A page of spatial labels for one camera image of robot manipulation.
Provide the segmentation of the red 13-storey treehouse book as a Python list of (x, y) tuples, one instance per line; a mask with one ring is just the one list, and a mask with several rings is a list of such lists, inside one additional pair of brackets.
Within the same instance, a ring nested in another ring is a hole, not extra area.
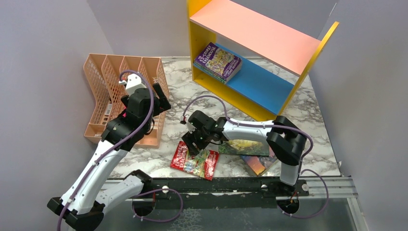
[(185, 142), (180, 141), (170, 163), (170, 167), (205, 180), (212, 180), (218, 163), (219, 153), (201, 150), (197, 155), (189, 153)]

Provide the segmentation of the dark green Alice book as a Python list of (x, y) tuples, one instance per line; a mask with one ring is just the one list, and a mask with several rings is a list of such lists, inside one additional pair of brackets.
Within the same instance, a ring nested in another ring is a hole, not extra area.
[(262, 142), (248, 140), (230, 140), (218, 146), (220, 154), (269, 156), (269, 146)]

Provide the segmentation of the green 104-storey treehouse book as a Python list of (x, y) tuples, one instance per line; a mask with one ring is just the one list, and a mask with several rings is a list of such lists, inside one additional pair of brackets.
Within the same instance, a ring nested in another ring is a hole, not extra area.
[(209, 70), (206, 67), (203, 67), (202, 65), (199, 65), (198, 63), (194, 62), (193, 63), (194, 67), (198, 68), (199, 70), (201, 70), (202, 72), (206, 73), (207, 75), (209, 75), (210, 77), (218, 80), (219, 82), (221, 82), (222, 84), (226, 84), (226, 80), (224, 80), (222, 77), (220, 77), (219, 75), (217, 75), (216, 73), (214, 73), (213, 71)]

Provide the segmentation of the purple 52-storey treehouse book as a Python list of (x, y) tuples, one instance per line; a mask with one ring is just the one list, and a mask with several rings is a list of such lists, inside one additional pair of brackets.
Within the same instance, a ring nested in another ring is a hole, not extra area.
[(226, 84), (241, 69), (240, 57), (210, 42), (194, 59), (193, 65), (209, 76)]

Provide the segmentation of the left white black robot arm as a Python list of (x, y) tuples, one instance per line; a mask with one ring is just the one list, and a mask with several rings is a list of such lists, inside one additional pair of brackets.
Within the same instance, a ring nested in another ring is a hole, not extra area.
[(47, 207), (58, 215), (57, 230), (65, 221), (76, 231), (93, 231), (114, 207), (133, 195), (151, 193), (147, 175), (139, 170), (121, 183), (101, 191), (116, 165), (133, 146), (153, 130), (153, 117), (171, 108), (158, 83), (136, 89), (122, 97), (125, 110), (108, 122), (94, 155), (71, 188), (61, 197), (51, 198)]

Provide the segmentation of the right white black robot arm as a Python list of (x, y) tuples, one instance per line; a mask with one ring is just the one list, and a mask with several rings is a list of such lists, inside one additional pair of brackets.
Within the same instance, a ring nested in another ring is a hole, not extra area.
[(182, 141), (193, 155), (213, 141), (246, 140), (267, 144), (281, 162), (278, 191), (285, 196), (296, 191), (302, 154), (309, 136), (286, 117), (258, 122), (239, 121), (227, 116), (214, 120), (197, 110), (182, 123), (188, 127)]

